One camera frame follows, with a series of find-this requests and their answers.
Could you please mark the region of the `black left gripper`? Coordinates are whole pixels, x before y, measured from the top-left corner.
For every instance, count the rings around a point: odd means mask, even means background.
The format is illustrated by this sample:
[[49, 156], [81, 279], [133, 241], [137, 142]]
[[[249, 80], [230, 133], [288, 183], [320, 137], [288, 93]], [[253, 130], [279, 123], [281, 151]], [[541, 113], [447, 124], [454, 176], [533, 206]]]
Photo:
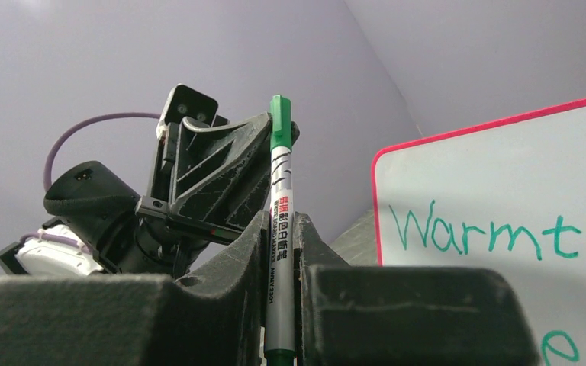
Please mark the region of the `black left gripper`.
[[269, 206], [271, 134], [269, 113], [219, 127], [167, 123], [135, 214], [159, 239], [231, 244]]

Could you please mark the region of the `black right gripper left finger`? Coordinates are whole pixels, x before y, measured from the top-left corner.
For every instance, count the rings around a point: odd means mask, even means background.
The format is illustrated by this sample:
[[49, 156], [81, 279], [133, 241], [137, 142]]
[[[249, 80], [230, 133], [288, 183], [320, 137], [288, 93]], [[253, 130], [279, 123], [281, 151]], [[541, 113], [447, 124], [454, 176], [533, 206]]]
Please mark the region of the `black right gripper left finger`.
[[269, 215], [186, 276], [0, 278], [0, 365], [258, 365]]

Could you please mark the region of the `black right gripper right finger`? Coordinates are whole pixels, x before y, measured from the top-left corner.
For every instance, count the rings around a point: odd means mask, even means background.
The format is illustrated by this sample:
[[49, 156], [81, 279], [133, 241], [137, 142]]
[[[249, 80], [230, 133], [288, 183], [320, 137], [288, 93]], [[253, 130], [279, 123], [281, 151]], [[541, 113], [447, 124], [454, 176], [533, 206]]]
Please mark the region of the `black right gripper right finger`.
[[514, 289], [485, 268], [350, 265], [295, 214], [301, 365], [537, 365]]

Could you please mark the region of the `green white marker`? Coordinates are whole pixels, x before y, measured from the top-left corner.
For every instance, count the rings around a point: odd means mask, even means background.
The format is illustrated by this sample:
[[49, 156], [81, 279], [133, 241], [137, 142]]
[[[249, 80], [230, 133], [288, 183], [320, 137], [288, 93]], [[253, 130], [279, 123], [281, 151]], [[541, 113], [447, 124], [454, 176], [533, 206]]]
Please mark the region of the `green white marker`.
[[272, 150], [269, 277], [264, 355], [268, 365], [292, 365], [295, 359], [294, 254], [291, 244], [291, 150]]

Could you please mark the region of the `green marker cap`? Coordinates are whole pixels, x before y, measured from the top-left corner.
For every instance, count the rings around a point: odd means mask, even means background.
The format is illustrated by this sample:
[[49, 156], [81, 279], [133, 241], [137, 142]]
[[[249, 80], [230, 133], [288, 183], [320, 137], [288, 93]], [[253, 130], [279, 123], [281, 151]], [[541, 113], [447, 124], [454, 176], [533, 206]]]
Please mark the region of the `green marker cap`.
[[283, 95], [274, 95], [269, 103], [272, 118], [270, 149], [285, 147], [292, 149], [291, 100]]

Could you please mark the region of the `pink-framed whiteboard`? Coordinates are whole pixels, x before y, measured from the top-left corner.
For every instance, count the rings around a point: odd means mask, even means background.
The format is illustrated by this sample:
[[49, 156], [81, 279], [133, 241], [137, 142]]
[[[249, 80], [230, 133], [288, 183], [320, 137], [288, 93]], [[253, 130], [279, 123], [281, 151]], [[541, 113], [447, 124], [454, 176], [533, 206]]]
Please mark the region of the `pink-framed whiteboard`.
[[378, 263], [483, 267], [544, 365], [586, 365], [586, 98], [390, 146], [372, 163]]

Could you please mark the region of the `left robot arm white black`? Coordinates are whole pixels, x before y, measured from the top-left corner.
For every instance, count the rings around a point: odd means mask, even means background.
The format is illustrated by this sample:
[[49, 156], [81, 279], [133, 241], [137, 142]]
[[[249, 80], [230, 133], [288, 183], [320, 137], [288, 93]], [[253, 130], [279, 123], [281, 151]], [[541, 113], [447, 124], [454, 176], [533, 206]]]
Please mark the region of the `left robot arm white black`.
[[211, 243], [230, 245], [267, 203], [272, 180], [268, 113], [229, 124], [186, 114], [158, 117], [157, 149], [146, 194], [98, 161], [46, 180], [50, 219], [0, 250], [10, 275], [188, 272]]

